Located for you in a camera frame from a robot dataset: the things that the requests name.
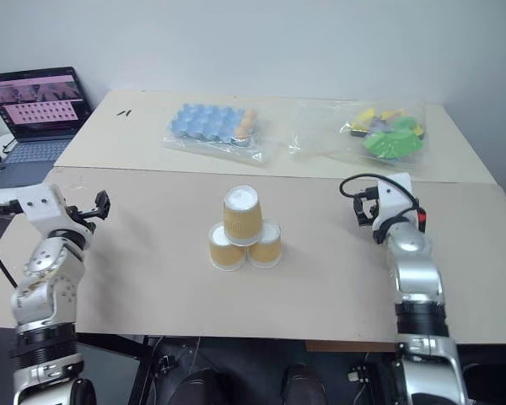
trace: white wall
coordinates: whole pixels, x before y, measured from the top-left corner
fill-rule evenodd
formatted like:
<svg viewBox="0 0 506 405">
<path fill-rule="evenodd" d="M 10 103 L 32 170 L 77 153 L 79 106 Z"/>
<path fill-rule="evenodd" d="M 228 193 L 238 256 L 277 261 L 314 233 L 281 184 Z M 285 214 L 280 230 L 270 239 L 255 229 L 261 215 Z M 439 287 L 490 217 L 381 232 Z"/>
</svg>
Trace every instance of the white wall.
<svg viewBox="0 0 506 405">
<path fill-rule="evenodd" d="M 506 190 L 506 0 L 0 0 L 0 72 L 63 65 L 95 105 L 118 87 L 423 96 Z"/>
</svg>

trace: beige table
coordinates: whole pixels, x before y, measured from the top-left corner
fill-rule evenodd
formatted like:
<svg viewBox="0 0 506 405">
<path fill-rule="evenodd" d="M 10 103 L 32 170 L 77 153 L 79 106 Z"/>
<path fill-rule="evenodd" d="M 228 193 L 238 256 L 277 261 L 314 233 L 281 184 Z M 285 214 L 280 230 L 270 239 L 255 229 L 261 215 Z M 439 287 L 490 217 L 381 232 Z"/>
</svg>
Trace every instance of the beige table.
<svg viewBox="0 0 506 405">
<path fill-rule="evenodd" d="M 302 100 L 162 91 L 112 90 L 89 118 L 56 166 L 163 170 L 253 176 L 342 178 L 364 171 L 390 174 L 401 169 L 371 159 L 346 155 L 293 159 L 288 153 L 288 129 Z M 250 107 L 259 111 L 263 131 L 278 140 L 265 167 L 214 159 L 164 148 L 162 138 L 182 104 L 204 103 Z M 312 109 L 326 100 L 308 100 Z M 129 116 L 116 114 L 132 110 Z M 427 108 L 429 156 L 411 171 L 416 181 L 494 183 L 494 179 L 440 105 Z"/>
<path fill-rule="evenodd" d="M 385 248 L 359 229 L 338 181 L 272 176 L 56 168 L 49 181 L 89 207 L 106 189 L 80 284 L 81 332 L 392 342 L 393 289 Z M 248 183 L 283 229 L 278 267 L 224 273 L 207 232 L 222 197 Z M 506 198 L 493 184 L 415 183 L 428 210 L 433 258 L 459 343 L 506 343 Z M 18 216 L 0 241 L 16 279 L 39 240 Z M 0 327 L 12 327 L 11 287 L 0 273 Z"/>
</svg>

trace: blue egg tray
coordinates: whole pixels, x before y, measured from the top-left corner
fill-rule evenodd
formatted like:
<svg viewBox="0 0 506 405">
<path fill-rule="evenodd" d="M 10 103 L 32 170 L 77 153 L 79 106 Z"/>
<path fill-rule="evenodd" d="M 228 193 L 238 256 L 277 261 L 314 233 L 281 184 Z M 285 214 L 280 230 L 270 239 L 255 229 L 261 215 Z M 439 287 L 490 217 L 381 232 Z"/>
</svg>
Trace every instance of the blue egg tray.
<svg viewBox="0 0 506 405">
<path fill-rule="evenodd" d="M 247 146 L 254 132 L 252 128 L 247 129 L 247 138 L 235 136 L 244 114 L 244 109 L 228 106 L 184 104 L 170 123 L 170 131 L 180 138 Z"/>
</svg>

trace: laptop keyboard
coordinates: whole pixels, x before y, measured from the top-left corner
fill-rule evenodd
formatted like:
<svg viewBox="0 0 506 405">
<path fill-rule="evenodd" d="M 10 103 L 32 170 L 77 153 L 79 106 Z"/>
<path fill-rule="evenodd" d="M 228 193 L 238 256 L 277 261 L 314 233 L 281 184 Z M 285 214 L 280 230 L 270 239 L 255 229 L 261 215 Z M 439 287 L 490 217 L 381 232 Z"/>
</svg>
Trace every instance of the laptop keyboard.
<svg viewBox="0 0 506 405">
<path fill-rule="evenodd" d="M 18 143 L 10 152 L 8 163 L 46 162 L 60 157 L 69 141 Z"/>
</svg>

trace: stacked paper cups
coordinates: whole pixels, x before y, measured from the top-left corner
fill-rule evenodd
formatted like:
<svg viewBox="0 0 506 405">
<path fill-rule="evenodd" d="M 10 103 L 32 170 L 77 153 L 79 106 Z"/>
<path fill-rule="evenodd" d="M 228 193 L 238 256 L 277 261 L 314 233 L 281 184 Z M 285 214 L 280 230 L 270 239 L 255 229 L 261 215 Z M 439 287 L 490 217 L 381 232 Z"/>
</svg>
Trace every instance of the stacked paper cups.
<svg viewBox="0 0 506 405">
<path fill-rule="evenodd" d="M 281 257 L 281 229 L 263 220 L 261 202 L 251 186 L 236 186 L 223 201 L 223 222 L 208 235 L 212 264 L 221 270 L 240 268 L 248 258 L 255 267 L 269 268 Z"/>
</svg>

